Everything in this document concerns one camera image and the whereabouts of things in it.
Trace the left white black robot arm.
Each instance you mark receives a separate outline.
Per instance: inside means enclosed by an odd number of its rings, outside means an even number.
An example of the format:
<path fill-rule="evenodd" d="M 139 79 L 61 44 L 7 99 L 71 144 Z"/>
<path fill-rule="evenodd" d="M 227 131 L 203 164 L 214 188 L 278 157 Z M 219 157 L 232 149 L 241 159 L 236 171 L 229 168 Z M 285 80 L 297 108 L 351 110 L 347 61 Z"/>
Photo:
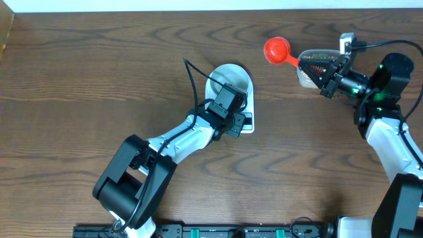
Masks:
<path fill-rule="evenodd" d="M 136 135 L 124 140 L 93 188 L 93 197 L 116 218 L 112 234 L 154 234 L 152 215 L 177 165 L 223 134 L 239 137 L 248 95 L 226 83 L 214 99 L 197 102 L 185 121 L 171 131 L 147 140 Z"/>

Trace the red measuring scoop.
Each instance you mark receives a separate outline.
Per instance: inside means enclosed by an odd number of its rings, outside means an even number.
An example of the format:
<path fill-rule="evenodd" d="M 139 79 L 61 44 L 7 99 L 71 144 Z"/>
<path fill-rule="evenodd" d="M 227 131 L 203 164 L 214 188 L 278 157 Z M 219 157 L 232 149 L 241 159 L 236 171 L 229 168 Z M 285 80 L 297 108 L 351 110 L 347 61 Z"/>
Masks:
<path fill-rule="evenodd" d="M 283 37 L 277 36 L 268 39 L 264 45 L 264 57 L 271 64 L 288 63 L 299 67 L 299 60 L 291 56 L 290 43 Z"/>

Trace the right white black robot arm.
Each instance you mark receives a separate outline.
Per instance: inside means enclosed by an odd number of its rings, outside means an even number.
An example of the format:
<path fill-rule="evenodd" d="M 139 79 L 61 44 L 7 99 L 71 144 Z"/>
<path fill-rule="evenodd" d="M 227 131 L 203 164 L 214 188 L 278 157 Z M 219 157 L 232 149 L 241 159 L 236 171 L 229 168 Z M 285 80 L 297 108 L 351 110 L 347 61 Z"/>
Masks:
<path fill-rule="evenodd" d="M 332 98 L 343 93 L 357 103 L 354 123 L 379 157 L 390 187 L 372 218 L 342 217 L 337 237 L 421 237 L 422 152 L 403 122 L 398 101 L 414 64 L 400 53 L 387 54 L 371 76 L 352 69 L 354 54 L 306 50 L 297 74 L 303 87 Z"/>

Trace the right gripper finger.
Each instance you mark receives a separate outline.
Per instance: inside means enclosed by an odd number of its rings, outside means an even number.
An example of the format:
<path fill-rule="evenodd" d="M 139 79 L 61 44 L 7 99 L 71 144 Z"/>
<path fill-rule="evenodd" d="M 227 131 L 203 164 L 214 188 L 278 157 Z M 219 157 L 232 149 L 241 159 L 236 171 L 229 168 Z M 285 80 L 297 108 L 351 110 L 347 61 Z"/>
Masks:
<path fill-rule="evenodd" d="M 299 78 L 330 77 L 338 70 L 338 54 L 303 54 L 299 57 Z"/>
<path fill-rule="evenodd" d="M 325 69 L 321 66 L 311 66 L 311 67 L 299 67 L 302 71 L 304 71 L 318 86 L 318 89 L 322 89 L 327 83 L 330 78 L 329 70 Z"/>

